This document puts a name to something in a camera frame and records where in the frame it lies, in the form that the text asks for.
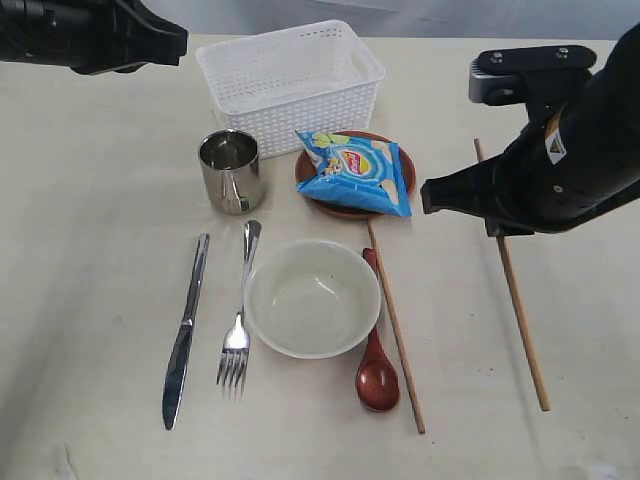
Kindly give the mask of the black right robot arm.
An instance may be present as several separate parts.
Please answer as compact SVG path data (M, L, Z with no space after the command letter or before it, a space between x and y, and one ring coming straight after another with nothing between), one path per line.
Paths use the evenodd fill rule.
M421 187L423 210L485 220L491 237L560 233L639 197L639 29L604 67L580 45L496 49L470 65L469 99L525 106L505 150Z

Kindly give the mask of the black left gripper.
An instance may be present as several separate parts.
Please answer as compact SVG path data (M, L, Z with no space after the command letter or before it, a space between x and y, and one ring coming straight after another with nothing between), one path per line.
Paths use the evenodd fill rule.
M3 1L1 60L64 66L81 75L178 66L188 31L142 1Z

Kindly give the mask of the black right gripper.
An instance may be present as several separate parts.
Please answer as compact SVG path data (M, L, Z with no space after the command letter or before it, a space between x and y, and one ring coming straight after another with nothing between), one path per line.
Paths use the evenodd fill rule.
M451 210L559 233L639 198L639 74L604 69L525 149L420 188L425 214Z

